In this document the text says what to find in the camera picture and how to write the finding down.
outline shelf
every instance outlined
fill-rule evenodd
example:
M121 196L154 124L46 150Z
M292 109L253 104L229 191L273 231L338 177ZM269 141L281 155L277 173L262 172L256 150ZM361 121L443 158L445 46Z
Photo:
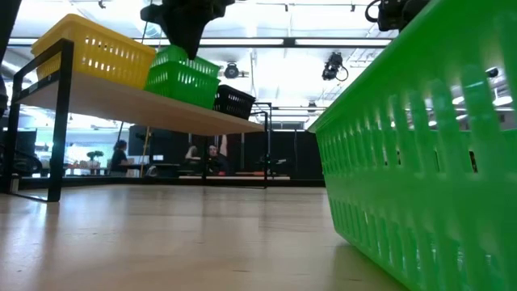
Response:
M31 87L31 94L19 102L53 110L57 85ZM261 124L79 72L73 73L69 112L205 136L264 130Z

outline seated person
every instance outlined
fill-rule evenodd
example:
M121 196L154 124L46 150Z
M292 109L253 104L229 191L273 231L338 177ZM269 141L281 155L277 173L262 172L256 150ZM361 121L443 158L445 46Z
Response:
M227 175L229 173L228 159L226 158L228 155L227 144L226 135L223 135L220 150L217 150L217 147L214 145L208 148L207 166L209 175ZM197 164L201 160L200 157L194 156L196 152L197 148L195 145L188 149L187 154L185 154L186 163L192 165L193 163Z
M119 140L113 147L113 156L111 156L110 175L115 177L125 177L128 173L127 167L128 158L126 157L125 150L128 149L128 143L124 140Z
M226 139L226 135L223 135L221 141L221 147L217 150L217 147L211 145L208 148L208 173L210 175L228 175L229 174L229 165L228 165L228 140Z

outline wooden floor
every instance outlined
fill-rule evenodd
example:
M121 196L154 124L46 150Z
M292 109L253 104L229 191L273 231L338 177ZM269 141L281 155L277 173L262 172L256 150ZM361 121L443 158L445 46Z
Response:
M325 190L0 194L1 291L405 290L334 233Z

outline potted plant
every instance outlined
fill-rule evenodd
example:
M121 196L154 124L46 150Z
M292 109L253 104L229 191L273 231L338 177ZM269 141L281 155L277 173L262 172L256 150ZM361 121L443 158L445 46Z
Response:
M96 150L96 151L91 151L91 152L87 153L86 156L88 156L88 158L90 158L90 161L88 162L88 166L90 168L92 168L92 167L99 167L99 162L96 162L95 158L96 157L103 157L104 153L102 151L100 151L100 150Z

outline black partition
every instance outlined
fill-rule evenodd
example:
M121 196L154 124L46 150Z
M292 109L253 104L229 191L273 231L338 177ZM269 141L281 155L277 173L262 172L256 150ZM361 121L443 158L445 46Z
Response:
M296 179L323 179L322 161L316 135L296 132Z
M141 155L144 147L145 126L134 125L129 129L128 155ZM153 154L162 155L163 161L182 164L189 146L198 148L201 156L205 137L152 129ZM253 173L263 171L263 133L237 133L227 136L230 172ZM208 137L209 146L221 146L221 137ZM322 165L316 136L306 131L271 132L271 169L277 175L291 179L323 179Z
M0 141L6 144L6 134L0 132ZM36 150L36 131L19 131L16 135L16 149L25 154L34 154Z

